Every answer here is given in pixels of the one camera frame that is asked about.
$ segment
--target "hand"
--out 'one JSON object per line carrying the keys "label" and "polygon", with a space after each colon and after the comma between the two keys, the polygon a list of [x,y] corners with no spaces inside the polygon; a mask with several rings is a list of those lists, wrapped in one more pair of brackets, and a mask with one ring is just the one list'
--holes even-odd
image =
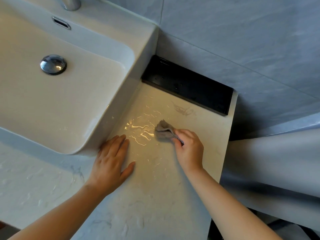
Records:
{"label": "hand", "polygon": [[178,161],[186,175],[193,171],[202,170],[203,145],[196,133],[188,129],[174,130],[176,135],[184,142],[173,138]]}
{"label": "hand", "polygon": [[135,162],[121,172],[129,146],[126,135],[115,136],[106,141],[98,152],[85,186],[97,191],[101,197],[115,191],[132,174]]}

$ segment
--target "gray tile wall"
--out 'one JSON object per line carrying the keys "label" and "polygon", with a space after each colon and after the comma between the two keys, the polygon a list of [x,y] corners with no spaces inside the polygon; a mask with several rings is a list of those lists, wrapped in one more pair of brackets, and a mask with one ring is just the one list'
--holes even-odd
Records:
{"label": "gray tile wall", "polygon": [[320,0],[110,0],[160,25],[157,54],[239,92],[236,135],[320,112]]}

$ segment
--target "sink basin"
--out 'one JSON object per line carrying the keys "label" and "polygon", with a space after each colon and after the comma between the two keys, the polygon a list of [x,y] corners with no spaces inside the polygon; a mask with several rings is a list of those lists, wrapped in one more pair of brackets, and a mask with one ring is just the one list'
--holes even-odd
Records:
{"label": "sink basin", "polygon": [[[70,25],[57,25],[53,18]],[[95,150],[112,131],[157,44],[157,28],[98,0],[0,0],[0,127],[58,153]],[[40,69],[49,54],[65,72]]]}

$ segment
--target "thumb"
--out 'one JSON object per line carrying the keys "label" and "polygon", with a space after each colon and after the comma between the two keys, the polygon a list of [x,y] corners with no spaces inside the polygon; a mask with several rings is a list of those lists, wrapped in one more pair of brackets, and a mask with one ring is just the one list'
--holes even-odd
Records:
{"label": "thumb", "polygon": [[172,140],[172,142],[174,143],[174,147],[176,148],[176,152],[181,151],[181,150],[182,150],[182,144],[181,144],[181,142],[180,142],[178,139],[176,139],[176,138],[172,138],[171,140]]}
{"label": "thumb", "polygon": [[122,173],[120,174],[120,182],[121,184],[123,184],[123,182],[132,174],[132,172],[134,171],[134,166],[135,166],[136,162],[133,161],[131,162],[128,167],[122,171]]}

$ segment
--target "chrome faucet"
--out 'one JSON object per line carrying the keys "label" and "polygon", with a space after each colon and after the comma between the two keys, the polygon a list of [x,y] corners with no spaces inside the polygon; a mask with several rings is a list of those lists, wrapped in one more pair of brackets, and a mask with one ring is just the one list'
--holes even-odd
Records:
{"label": "chrome faucet", "polygon": [[61,0],[62,6],[65,10],[75,11],[81,7],[80,0]]}

